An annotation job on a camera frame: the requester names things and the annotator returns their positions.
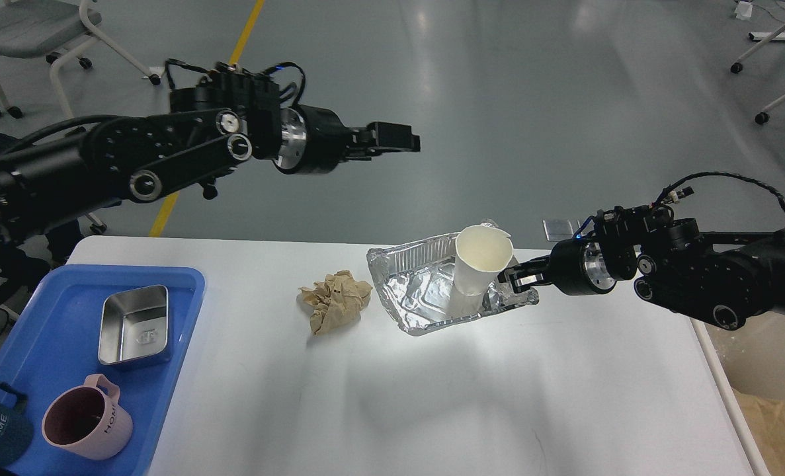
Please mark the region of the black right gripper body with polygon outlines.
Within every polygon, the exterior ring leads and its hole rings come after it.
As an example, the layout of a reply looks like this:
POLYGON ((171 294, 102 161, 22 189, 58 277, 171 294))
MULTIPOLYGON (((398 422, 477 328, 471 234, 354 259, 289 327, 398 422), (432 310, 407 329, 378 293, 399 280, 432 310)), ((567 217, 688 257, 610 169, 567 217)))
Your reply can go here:
POLYGON ((577 239, 559 241, 552 248, 546 280, 568 296, 603 295, 616 286, 600 245, 577 239))

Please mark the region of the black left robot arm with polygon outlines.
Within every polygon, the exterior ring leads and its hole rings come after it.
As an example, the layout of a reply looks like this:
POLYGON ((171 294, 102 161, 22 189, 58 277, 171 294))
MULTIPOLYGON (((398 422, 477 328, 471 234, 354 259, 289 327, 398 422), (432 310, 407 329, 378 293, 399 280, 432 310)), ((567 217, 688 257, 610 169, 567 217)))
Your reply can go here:
POLYGON ((118 202, 156 202, 196 184, 214 199, 217 179, 252 160, 286 175, 328 174, 421 149, 411 126, 348 127, 332 110, 301 104, 305 75, 285 88, 273 79, 293 62, 262 72, 166 65, 201 73, 193 87, 169 82, 168 114, 72 118, 0 153, 0 268, 27 239, 118 202))

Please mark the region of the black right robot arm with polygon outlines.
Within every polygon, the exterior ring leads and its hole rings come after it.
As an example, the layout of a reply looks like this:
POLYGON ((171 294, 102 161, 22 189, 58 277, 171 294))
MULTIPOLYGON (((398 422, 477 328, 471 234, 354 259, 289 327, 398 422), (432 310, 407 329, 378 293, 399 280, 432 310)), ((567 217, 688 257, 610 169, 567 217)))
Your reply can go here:
MULTIPOLYGON (((785 214, 785 196, 775 187, 725 177, 766 190, 785 214)), ((515 293, 555 286, 569 296, 603 295, 631 281, 641 300, 728 331, 767 311, 785 315, 785 228, 702 231, 673 211, 691 194, 680 178, 649 204, 600 210, 548 255, 505 268, 498 279, 515 293)))

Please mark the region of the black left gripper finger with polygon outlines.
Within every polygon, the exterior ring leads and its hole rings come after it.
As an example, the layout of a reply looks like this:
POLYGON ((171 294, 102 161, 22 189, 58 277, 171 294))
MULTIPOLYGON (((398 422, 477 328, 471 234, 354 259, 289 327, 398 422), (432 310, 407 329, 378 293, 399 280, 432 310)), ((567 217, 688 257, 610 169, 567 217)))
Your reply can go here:
POLYGON ((398 149, 380 147, 348 147, 346 150, 346 161, 371 161, 374 157, 379 157, 385 153, 398 153, 398 149))
POLYGON ((371 122, 352 130, 352 147, 388 147, 398 149, 399 153, 419 153, 421 138, 405 124, 371 122))

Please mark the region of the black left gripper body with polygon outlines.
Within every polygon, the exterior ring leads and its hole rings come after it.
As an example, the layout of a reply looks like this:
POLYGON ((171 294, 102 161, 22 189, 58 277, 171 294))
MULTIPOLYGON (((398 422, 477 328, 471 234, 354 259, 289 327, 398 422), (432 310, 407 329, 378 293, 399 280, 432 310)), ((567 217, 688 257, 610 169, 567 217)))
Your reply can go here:
POLYGON ((347 162, 354 128, 344 126, 332 110, 296 105, 281 109, 280 120, 281 146, 273 163, 282 174, 329 174, 347 162))

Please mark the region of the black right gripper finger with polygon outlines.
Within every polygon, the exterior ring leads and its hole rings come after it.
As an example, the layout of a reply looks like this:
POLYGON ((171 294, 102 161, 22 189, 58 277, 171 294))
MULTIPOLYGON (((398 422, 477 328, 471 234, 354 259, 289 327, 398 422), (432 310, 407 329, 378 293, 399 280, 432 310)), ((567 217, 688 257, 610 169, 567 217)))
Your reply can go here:
POLYGON ((552 280, 544 272, 513 271, 510 273, 510 285, 514 293, 523 293, 535 286, 551 286, 552 280))
POLYGON ((501 283, 510 283, 510 273, 513 271, 534 271, 534 273, 544 272, 544 274, 548 275, 547 268, 549 263, 549 257, 536 257, 526 262, 517 263, 514 266, 505 268, 498 275, 497 279, 501 283))

